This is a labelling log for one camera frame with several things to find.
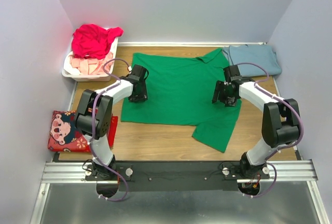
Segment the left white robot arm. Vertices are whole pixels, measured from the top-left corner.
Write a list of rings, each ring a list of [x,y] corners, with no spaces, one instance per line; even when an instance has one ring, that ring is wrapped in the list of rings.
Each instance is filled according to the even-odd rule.
[[[88,141],[93,155],[91,165],[86,168],[87,177],[109,180],[116,176],[116,159],[108,143],[113,105],[127,98],[130,103],[141,103],[148,99],[146,79],[149,71],[134,65],[126,76],[100,90],[85,90],[80,98],[74,124]]]

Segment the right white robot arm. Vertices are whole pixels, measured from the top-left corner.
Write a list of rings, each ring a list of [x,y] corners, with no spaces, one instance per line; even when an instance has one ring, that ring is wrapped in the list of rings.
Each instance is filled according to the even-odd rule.
[[[298,103],[278,97],[255,80],[243,77],[238,65],[225,67],[223,71],[225,80],[216,82],[212,103],[220,101],[226,107],[235,107],[239,99],[245,99],[262,112],[261,139],[242,155],[236,167],[241,177],[251,178],[263,171],[267,160],[277,152],[302,140],[304,127]]]

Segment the green t-shirt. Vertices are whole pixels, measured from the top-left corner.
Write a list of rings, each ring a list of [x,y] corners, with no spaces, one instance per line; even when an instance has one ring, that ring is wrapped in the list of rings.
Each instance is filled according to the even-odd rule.
[[[134,53],[132,64],[149,71],[148,99],[142,103],[125,99],[122,122],[191,125],[197,141],[226,151],[242,102],[235,107],[212,103],[216,82],[224,79],[223,69],[229,65],[220,48],[195,58]]]

